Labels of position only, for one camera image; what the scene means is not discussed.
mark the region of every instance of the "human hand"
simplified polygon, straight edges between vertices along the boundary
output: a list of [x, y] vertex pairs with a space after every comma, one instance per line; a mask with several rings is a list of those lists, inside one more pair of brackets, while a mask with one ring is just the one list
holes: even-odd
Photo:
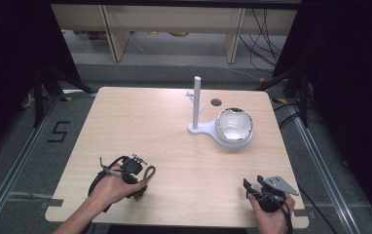
[[[115, 165], [112, 170], [120, 170], [120, 165]], [[132, 192], [138, 191], [146, 185], [146, 182], [140, 181], [136, 184], [127, 184], [121, 176], [106, 175], [95, 186], [89, 198], [97, 203], [100, 211], [103, 211], [108, 206], [120, 202]]]
[[[256, 213], [256, 219], [258, 221], [258, 229], [262, 234], [281, 234], [286, 231], [286, 219], [281, 210], [277, 210], [274, 213], [266, 213], [259, 206], [258, 201], [251, 194], [247, 194], [250, 205]], [[283, 209], [288, 213], [292, 214], [295, 207], [295, 200], [291, 198], [288, 193], [285, 193], [285, 203], [287, 206], [282, 206]]]

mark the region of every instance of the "metal bar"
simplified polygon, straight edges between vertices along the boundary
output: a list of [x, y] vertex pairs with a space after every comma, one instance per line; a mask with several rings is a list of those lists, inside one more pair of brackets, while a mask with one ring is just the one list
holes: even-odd
[[[295, 105], [291, 105], [290, 110], [293, 114], [298, 111], [298, 108]], [[308, 147], [320, 179], [323, 182], [323, 185], [328, 193], [329, 198], [331, 199], [332, 204], [334, 205], [335, 211], [337, 212], [346, 233], [361, 233], [353, 217], [353, 213], [348, 207], [346, 200], [341, 194], [341, 191], [339, 190], [331, 173], [329, 172], [328, 167], [325, 164], [325, 160], [322, 158], [322, 155], [320, 154], [319, 149], [316, 146], [310, 130], [304, 127], [302, 121], [299, 118], [295, 119], [295, 123], [302, 136], [302, 139]]]
[[40, 125], [38, 125], [36, 128], [33, 128], [30, 136], [28, 137], [24, 147], [22, 148], [21, 152], [19, 153], [19, 156], [17, 157], [14, 164], [11, 166], [10, 171], [4, 178], [3, 183], [0, 185], [0, 213], [4, 207], [4, 204], [6, 203], [8, 197], [10, 196], [10, 191], [12, 190], [14, 184], [16, 183], [17, 179], [19, 178], [20, 172], [25, 166], [25, 163], [27, 162], [29, 156], [31, 155], [32, 150], [34, 149], [34, 146], [37, 142], [37, 139], [39, 135], [41, 134], [42, 130], [44, 129], [44, 126], [56, 106], [56, 104], [59, 101], [59, 97], [52, 97], [50, 98], [49, 102], [47, 103], [47, 106], [45, 108], [46, 115], [42, 119]]

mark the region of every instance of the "floor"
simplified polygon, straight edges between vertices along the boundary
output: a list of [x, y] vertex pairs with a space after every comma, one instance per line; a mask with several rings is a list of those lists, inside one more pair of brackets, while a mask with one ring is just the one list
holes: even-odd
[[[150, 71], [150, 75], [153, 76], [159, 76], [159, 69], [216, 68], [224, 71], [222, 73], [240, 74], [256, 82], [261, 82], [261, 78], [270, 78], [270, 72], [273, 70], [268, 62], [251, 57], [243, 42], [239, 44], [235, 63], [228, 64], [223, 49], [222, 36], [215, 34], [190, 33], [186, 36], [173, 36], [165, 32], [134, 32], [130, 37], [123, 59], [119, 62], [112, 60], [108, 44], [104, 40], [89, 40], [86, 33], [77, 34], [73, 31], [65, 31], [64, 37], [79, 72], [84, 74], [82, 78], [88, 83], [93, 82], [93, 85], [106, 83], [105, 81], [91, 80], [91, 77], [98, 74], [95, 73], [95, 70], [99, 65], [114, 68], [146, 67]], [[242, 38], [246, 43], [253, 44], [249, 36], [244, 35]], [[278, 48], [282, 48], [285, 37], [274, 36], [271, 37], [271, 40]], [[265, 41], [260, 44], [264, 48], [269, 47]], [[274, 61], [270, 52], [259, 51], [263, 56]], [[109, 72], [109, 75], [113, 77], [112, 71], [106, 70], [106, 72]], [[278, 85], [269, 91], [271, 98], [274, 99], [274, 107], [282, 105], [279, 103], [279, 100], [284, 98], [281, 94], [281, 87], [282, 85]], [[50, 233], [58, 226], [58, 223], [50, 223], [45, 220], [45, 209], [56, 189], [56, 181], [61, 176], [68, 159], [67, 156], [84, 124], [91, 103], [93, 103], [93, 97], [81, 97], [74, 98], [73, 105], [67, 101], [59, 101], [53, 108], [45, 130], [37, 138], [37, 142], [32, 145], [33, 155], [47, 155], [47, 152], [50, 152], [53, 157], [31, 156], [25, 160], [24, 166], [19, 169], [18, 177], [15, 178], [8, 191], [10, 196], [0, 210], [0, 233]], [[284, 124], [283, 121], [286, 117], [294, 111], [296, 109], [291, 106], [277, 110], [277, 121]], [[320, 123], [318, 114], [313, 111], [309, 113], [311, 126], [307, 130], [303, 128], [298, 119], [291, 121], [281, 129], [298, 184], [302, 184], [311, 197], [310, 200], [303, 194], [303, 200], [309, 212], [310, 226], [307, 229], [294, 232], [334, 232], [320, 215], [322, 212], [337, 233], [372, 233], [370, 204], [366, 201], [365, 195], [348, 168], [340, 163], [342, 156], [337, 151], [330, 134]], [[49, 139], [54, 137], [49, 131], [55, 127], [55, 124], [60, 120], [70, 118], [73, 121], [68, 130], [67, 140], [57, 147], [47, 143]], [[9, 179], [7, 175], [12, 165], [17, 162], [17, 156], [23, 153], [23, 147], [28, 143], [28, 136], [36, 134], [29, 126], [32, 121], [32, 106], [24, 108], [16, 116], [14, 124], [7, 134], [0, 140], [0, 144], [5, 145], [0, 152], [0, 154], [4, 154], [4, 157], [0, 157], [0, 185]], [[323, 181], [323, 178], [328, 177], [335, 187], [331, 183]], [[335, 191], [335, 195], [331, 194], [334, 188], [338, 190]], [[345, 203], [347, 209], [344, 210], [343, 206], [334, 204], [334, 201]], [[352, 218], [343, 217], [348, 213], [353, 214]], [[93, 233], [107, 233], [108, 230], [108, 225], [97, 225]], [[255, 228], [248, 228], [246, 231], [250, 234], [257, 233]]]

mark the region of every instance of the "forearm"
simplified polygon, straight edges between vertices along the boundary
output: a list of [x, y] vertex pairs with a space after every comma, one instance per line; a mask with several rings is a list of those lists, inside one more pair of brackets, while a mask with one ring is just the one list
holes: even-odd
[[103, 211], [104, 206], [102, 204], [97, 204], [96, 201], [89, 197], [80, 206], [79, 209], [69, 217], [54, 233], [81, 233], [84, 228], [96, 217], [101, 211]]

